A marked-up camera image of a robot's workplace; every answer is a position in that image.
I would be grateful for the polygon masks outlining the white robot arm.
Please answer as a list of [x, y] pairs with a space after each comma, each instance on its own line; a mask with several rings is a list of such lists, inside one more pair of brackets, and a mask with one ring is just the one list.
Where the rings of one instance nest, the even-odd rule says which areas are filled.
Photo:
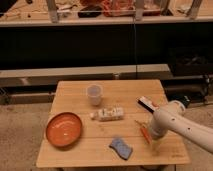
[[213, 129], [183, 117], [185, 110], [185, 106], [177, 100], [157, 108], [148, 124], [150, 136], [158, 140], [167, 131], [172, 131], [213, 154]]

